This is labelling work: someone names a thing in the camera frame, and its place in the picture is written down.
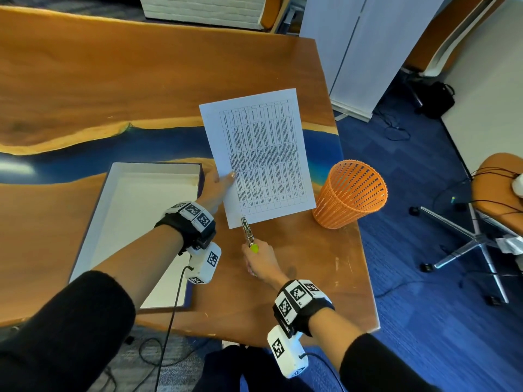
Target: hand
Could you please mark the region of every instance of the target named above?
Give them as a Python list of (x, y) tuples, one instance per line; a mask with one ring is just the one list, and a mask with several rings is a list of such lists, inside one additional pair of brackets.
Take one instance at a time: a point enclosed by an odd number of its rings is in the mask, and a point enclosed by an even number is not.
[(236, 172), (231, 172), (220, 179), (218, 171), (214, 167), (205, 175), (203, 191), (196, 203), (202, 205), (211, 214), (216, 213), (218, 205), (223, 202), (223, 198), (226, 196), (229, 187), (233, 185), (235, 178)]
[(280, 290), (290, 279), (280, 270), (272, 246), (259, 239), (254, 239), (254, 243), (258, 245), (258, 253), (253, 252), (246, 243), (242, 245), (245, 261), (258, 278)]

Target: orange mesh basket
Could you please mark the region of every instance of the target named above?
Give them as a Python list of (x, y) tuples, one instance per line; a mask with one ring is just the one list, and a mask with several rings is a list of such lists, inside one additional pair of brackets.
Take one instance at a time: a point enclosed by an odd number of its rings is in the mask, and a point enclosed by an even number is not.
[(387, 196), (387, 186), (373, 168), (348, 159), (331, 168), (312, 214), (322, 227), (340, 228), (380, 210)]

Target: black sleeve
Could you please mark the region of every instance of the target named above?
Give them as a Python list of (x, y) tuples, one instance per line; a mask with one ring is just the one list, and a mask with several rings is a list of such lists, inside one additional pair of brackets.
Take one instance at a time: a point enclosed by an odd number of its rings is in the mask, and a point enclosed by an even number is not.
[(0, 390), (88, 390), (134, 317), (131, 298), (112, 277), (82, 274), (0, 343)]
[(350, 392), (439, 391), (370, 334), (359, 336), (349, 346), (339, 376)]

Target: black pants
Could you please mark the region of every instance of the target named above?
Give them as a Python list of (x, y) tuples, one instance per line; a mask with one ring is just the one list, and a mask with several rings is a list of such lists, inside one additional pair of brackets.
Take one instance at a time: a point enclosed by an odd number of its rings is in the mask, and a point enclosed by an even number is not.
[(239, 391), (242, 374), (249, 392), (312, 391), (297, 377), (286, 379), (274, 357), (262, 348), (230, 345), (205, 356), (203, 373), (193, 392)]

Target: wooden tabletop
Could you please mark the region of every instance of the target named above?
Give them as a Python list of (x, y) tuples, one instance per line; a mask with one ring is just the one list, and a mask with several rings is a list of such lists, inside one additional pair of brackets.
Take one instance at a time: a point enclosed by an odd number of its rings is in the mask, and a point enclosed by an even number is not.
[[(66, 285), (110, 162), (209, 169), (199, 104), (297, 88), (316, 191), (341, 157), (312, 40), (8, 7), (0, 21), (0, 324), (32, 316)], [(195, 127), (164, 129), (176, 126)], [(242, 230), (227, 229), (222, 209), (216, 220), (219, 267), (174, 329), (265, 345), (275, 293), (247, 273)], [(252, 228), (289, 277), (314, 281), (364, 330), (379, 327), (356, 223), (326, 230), (302, 212)], [(137, 322), (166, 328), (169, 316)]]

